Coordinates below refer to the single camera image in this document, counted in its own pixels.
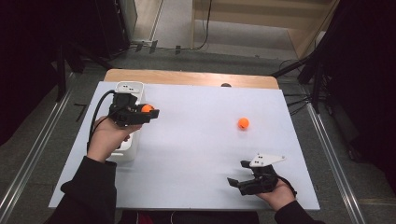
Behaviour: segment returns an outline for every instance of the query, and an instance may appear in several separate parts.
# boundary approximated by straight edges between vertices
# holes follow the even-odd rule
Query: white tabletop
[[[63,197],[60,186],[73,177],[86,153],[99,99],[115,86],[114,82],[99,83],[49,207],[58,205]],[[285,156],[285,161],[274,164],[276,172],[291,182],[303,208],[319,209],[282,91],[146,84],[145,94],[147,103],[161,112],[143,126],[135,160],[119,162],[118,208],[269,208],[256,196],[242,196],[227,181],[227,177],[252,179],[240,161],[250,161],[260,152]],[[111,100],[107,96],[98,117],[107,115]],[[245,131],[237,128],[242,117],[250,121]]]

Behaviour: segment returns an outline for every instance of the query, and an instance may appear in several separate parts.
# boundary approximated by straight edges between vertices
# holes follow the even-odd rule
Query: black sleeve
[[[297,201],[287,204],[275,214],[277,224],[324,224],[309,216]]]
[[[84,157],[73,179],[61,186],[64,197],[46,223],[114,224],[116,167]]]

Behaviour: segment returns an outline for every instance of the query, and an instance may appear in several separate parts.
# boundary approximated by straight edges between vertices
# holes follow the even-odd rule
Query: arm
[[[278,180],[276,188],[269,193],[260,193],[257,196],[269,203],[276,211],[275,220],[278,224],[320,224],[309,216],[300,204],[295,200],[289,186],[282,180]]]
[[[64,197],[46,223],[114,223],[117,164],[106,159],[141,125],[121,128],[100,118],[96,126],[87,156],[73,179],[61,186]]]

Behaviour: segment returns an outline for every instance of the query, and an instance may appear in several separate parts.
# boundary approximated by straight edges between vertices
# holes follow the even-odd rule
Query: person's hand
[[[283,206],[294,202],[295,198],[289,186],[278,179],[275,189],[272,192],[256,194],[259,198],[267,201],[277,212]]]
[[[99,162],[105,162],[122,141],[127,141],[129,134],[139,130],[142,125],[120,127],[110,118],[99,118],[95,122],[95,132],[88,149],[87,157]]]

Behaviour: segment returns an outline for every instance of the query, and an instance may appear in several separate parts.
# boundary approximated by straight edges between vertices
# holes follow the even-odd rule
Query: ping pong ball
[[[245,130],[248,127],[248,119],[241,118],[240,120],[238,120],[238,127],[242,130]]]
[[[150,110],[153,110],[154,107],[152,105],[143,105],[142,107],[142,112],[149,112]]]

